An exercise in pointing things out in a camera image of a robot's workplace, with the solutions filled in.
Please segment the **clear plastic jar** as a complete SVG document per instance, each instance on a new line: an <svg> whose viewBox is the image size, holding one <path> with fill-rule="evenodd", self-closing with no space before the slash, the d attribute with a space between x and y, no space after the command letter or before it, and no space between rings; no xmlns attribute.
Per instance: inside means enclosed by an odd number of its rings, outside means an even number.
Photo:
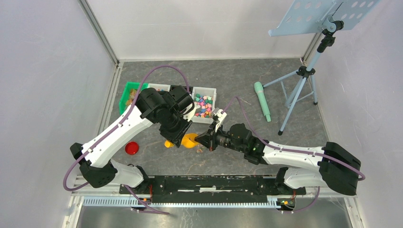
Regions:
<svg viewBox="0 0 403 228"><path fill-rule="evenodd" d="M209 149L202 145L198 145L197 149L196 149L197 154L203 154L204 152L208 152L208 151L209 151Z"/></svg>

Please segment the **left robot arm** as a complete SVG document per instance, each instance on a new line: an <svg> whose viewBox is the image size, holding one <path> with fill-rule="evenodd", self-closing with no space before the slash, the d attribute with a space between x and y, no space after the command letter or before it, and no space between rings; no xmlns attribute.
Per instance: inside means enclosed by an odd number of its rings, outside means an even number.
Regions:
<svg viewBox="0 0 403 228"><path fill-rule="evenodd" d="M102 133L85 144L73 144L70 150L80 165L82 176L93 188L115 183L132 187L137 193L145 193L149 189L145 172L136 166L120 164L112 157L153 124L160 125L159 131L163 138L180 147L192 124L194 113L193 99L183 86L168 92L147 88Z"/></svg>

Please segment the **orange plastic scoop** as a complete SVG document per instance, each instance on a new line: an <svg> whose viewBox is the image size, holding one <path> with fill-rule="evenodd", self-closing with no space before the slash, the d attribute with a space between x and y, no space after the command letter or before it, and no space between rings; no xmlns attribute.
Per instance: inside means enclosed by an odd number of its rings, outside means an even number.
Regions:
<svg viewBox="0 0 403 228"><path fill-rule="evenodd" d="M199 143L196 142L196 140L195 140L195 137L196 137L196 136L198 136L196 133L187 133L187 134L182 138L181 146L184 146L184 147L187 148L187 149L191 149L191 148L196 147L196 146L199 144ZM164 146L165 146L166 148L171 148L171 147L174 147L175 145L174 145L172 142L166 140L166 141L164 142Z"/></svg>

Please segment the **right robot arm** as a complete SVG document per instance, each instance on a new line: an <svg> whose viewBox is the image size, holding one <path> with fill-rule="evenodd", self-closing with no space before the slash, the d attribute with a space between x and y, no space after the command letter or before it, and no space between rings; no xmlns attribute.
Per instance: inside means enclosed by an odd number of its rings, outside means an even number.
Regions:
<svg viewBox="0 0 403 228"><path fill-rule="evenodd" d="M286 194L302 187L327 187L354 196L358 182L365 180L361 161L335 142L321 147L297 147L261 140L245 124L235 124L228 131L211 125L195 141L214 151L218 146L244 154L253 164L283 165L275 179L277 192Z"/></svg>

